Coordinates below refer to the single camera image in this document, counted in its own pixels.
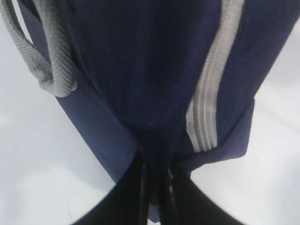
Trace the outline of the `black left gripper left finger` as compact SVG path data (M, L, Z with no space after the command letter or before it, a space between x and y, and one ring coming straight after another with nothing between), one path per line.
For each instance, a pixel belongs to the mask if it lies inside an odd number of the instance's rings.
M108 195L75 225L146 225L150 200L150 175L141 153Z

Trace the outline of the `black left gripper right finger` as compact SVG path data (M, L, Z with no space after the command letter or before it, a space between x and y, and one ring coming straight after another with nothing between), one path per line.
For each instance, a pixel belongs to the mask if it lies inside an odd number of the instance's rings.
M161 181L161 224L235 225L237 220L210 200L179 164L173 163Z

